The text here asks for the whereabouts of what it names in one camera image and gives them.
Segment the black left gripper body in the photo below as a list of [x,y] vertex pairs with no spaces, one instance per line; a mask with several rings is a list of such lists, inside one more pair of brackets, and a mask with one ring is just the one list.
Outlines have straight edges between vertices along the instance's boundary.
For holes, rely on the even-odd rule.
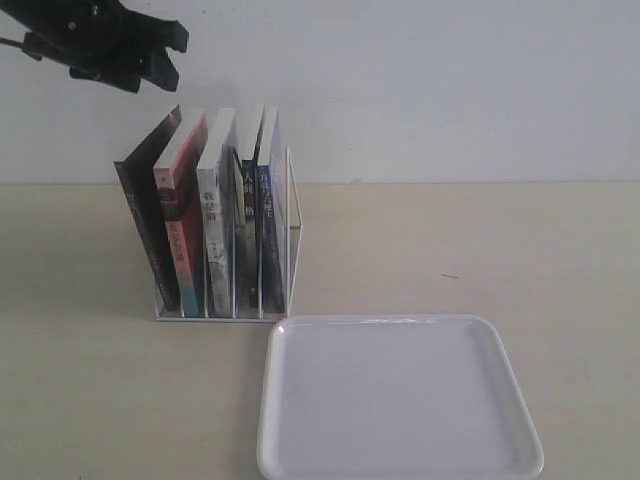
[[73,79],[137,93],[142,79],[146,20],[166,20],[120,1],[21,1],[19,23],[26,28],[20,50],[40,61],[68,68]]

